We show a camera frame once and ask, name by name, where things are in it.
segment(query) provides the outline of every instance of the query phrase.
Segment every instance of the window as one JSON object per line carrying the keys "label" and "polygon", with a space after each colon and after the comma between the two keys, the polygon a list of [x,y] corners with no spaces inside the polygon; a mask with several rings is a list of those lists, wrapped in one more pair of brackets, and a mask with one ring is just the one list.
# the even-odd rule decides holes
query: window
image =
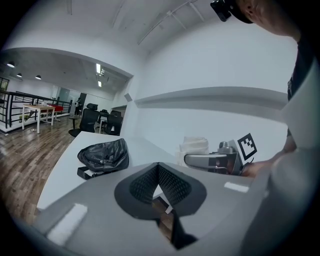
{"label": "window", "polygon": [[0,77],[0,90],[6,91],[8,88],[9,80]]}

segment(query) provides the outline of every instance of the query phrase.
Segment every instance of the black leather bag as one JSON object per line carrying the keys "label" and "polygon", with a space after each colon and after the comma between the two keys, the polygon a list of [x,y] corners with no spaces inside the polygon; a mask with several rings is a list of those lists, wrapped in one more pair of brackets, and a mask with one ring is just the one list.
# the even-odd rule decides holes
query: black leather bag
{"label": "black leather bag", "polygon": [[[78,159],[85,164],[78,168],[77,174],[85,180],[113,173],[128,168],[129,153],[126,141],[121,138],[116,141],[87,146],[78,153]],[[85,173],[95,172],[92,176]]]}

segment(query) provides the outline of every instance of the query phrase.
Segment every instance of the camera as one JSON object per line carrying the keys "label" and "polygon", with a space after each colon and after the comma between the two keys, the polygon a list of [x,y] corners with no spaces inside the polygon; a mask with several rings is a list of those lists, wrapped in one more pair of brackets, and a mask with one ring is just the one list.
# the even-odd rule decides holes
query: camera
{"label": "camera", "polygon": [[210,3],[210,6],[216,12],[222,22],[226,22],[231,17],[231,13],[228,10],[228,6],[224,0],[215,0]]}

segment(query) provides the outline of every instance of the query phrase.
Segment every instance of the wooden floor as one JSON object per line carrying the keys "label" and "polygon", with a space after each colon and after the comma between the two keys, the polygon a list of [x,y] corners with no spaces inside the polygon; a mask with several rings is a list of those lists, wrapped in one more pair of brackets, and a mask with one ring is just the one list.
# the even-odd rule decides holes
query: wooden floor
{"label": "wooden floor", "polygon": [[36,215],[42,189],[56,162],[73,141],[68,116],[53,126],[40,123],[5,136],[0,133],[0,192],[9,213],[31,224]]}

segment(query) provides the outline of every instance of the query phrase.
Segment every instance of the white shelf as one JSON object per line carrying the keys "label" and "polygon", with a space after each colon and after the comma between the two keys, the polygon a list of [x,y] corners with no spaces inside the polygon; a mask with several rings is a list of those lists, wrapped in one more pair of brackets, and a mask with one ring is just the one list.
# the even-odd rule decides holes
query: white shelf
{"label": "white shelf", "polygon": [[254,87],[204,87],[173,91],[135,100],[138,108],[199,109],[237,113],[283,122],[280,110],[287,94]]}

